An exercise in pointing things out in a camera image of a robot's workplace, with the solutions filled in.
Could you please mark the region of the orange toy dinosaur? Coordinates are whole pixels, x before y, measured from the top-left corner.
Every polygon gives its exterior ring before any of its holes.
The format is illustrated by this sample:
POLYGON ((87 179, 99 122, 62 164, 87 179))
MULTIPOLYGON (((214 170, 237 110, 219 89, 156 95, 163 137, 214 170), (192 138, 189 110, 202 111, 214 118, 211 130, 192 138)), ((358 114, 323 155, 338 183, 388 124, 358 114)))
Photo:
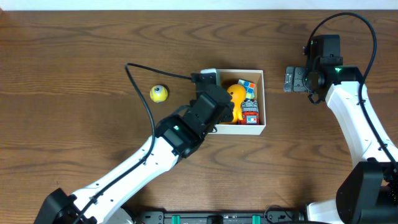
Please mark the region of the orange toy dinosaur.
POLYGON ((243 120, 243 112, 241 109, 241 104, 246 99, 246 89, 240 84, 231 85, 227 92, 231 95, 231 102, 234 103, 233 108, 233 119, 232 121, 225 121, 223 124, 236 124, 238 121, 243 120))

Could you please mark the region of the red grey toy truck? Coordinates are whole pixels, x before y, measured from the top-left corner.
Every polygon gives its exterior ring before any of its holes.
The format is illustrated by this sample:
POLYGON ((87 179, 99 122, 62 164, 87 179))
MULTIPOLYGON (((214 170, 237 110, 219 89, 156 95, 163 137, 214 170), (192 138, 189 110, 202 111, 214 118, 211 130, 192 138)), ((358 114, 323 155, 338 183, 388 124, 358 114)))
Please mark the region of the red grey toy truck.
POLYGON ((241 103, 243 120, 239 120, 240 125, 259 125, 259 107, 257 100, 245 100, 241 103))

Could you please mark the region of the multicolour puzzle cube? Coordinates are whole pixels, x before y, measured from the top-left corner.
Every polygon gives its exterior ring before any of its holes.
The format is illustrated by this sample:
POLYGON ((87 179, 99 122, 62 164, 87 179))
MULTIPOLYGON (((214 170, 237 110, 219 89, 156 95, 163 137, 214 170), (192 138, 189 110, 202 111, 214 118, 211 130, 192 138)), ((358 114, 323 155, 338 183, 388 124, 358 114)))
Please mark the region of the multicolour puzzle cube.
POLYGON ((256 87, 255 83, 239 79, 238 80, 238 84, 242 85, 245 88, 245 90, 246 90, 246 99, 253 100, 255 98, 255 92, 254 92, 255 87, 256 87))

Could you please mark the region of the yellow grey ball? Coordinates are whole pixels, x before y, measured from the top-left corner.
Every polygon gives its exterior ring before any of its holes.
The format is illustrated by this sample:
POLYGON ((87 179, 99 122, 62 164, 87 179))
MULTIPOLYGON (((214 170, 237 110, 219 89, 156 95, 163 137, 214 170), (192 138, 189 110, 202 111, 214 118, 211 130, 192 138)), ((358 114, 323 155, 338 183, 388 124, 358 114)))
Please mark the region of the yellow grey ball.
POLYGON ((164 102, 168 98, 168 90, 162 85, 153 86, 150 90, 150 98, 155 103, 164 102))

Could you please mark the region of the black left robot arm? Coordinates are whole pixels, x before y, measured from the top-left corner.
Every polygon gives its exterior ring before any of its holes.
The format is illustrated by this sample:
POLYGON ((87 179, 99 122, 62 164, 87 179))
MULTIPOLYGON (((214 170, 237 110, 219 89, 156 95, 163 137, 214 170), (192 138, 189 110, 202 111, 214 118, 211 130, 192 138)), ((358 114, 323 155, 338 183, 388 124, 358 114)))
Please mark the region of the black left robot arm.
POLYGON ((197 93, 185 114, 162 119, 155 133, 111 172, 67 195, 62 189, 44 200, 35 224, 106 223, 141 188, 193 154, 224 112, 233 110, 232 96, 217 85, 197 93))

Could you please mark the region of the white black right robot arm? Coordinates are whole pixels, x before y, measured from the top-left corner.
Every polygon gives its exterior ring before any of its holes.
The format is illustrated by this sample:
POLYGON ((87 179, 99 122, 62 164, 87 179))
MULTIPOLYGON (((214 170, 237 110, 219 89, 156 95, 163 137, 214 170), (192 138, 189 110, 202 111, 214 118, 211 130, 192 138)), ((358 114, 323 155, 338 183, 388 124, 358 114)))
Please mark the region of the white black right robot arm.
POLYGON ((307 220, 397 223, 397 147, 371 105, 359 69, 287 67, 284 91, 307 91, 325 101, 338 120, 353 163, 334 199, 307 205, 307 220))

